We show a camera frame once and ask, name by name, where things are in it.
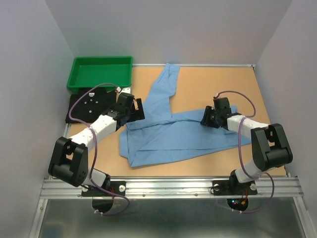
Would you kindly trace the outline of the light blue long sleeve shirt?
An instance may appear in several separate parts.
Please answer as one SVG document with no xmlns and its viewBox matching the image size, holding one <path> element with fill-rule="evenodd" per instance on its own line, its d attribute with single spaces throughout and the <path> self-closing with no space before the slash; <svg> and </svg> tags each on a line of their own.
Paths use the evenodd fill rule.
<svg viewBox="0 0 317 238">
<path fill-rule="evenodd" d="M 223 128 L 201 125 L 212 95 L 229 89 L 234 73 L 244 68 L 138 67 L 132 88 L 143 93 L 145 119 L 129 123 L 120 134 L 119 153 L 130 167 L 184 161 L 248 145 L 250 140 Z"/>
</svg>

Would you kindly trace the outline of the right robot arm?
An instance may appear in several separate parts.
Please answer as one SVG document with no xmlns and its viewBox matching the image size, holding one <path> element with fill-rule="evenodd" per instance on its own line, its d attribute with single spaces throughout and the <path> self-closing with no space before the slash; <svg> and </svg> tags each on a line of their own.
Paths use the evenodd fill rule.
<svg viewBox="0 0 317 238">
<path fill-rule="evenodd" d="M 293 161 L 293 153 L 282 125 L 260 123 L 240 113 L 233 113 L 226 97 L 214 97 L 213 103 L 213 106 L 205 108 L 201 125 L 238 133 L 241 167 L 229 177 L 228 188 L 231 192 L 240 193 L 246 183 Z M 242 136 L 250 139 L 252 145 L 252 159 L 245 165 L 242 162 Z"/>
</svg>

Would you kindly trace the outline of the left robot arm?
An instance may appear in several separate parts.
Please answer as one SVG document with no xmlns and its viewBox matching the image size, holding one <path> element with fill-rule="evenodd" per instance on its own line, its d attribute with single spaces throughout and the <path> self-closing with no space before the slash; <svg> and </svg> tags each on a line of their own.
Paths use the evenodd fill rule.
<svg viewBox="0 0 317 238">
<path fill-rule="evenodd" d="M 88 128 L 70 138 L 60 137 L 56 141 L 49 174 L 74 187 L 93 186 L 98 195 L 106 195 L 110 191 L 110 176 L 90 167 L 88 154 L 99 142 L 126 123 L 144 118 L 142 100 L 129 93 L 120 93 L 117 102 Z"/>
</svg>

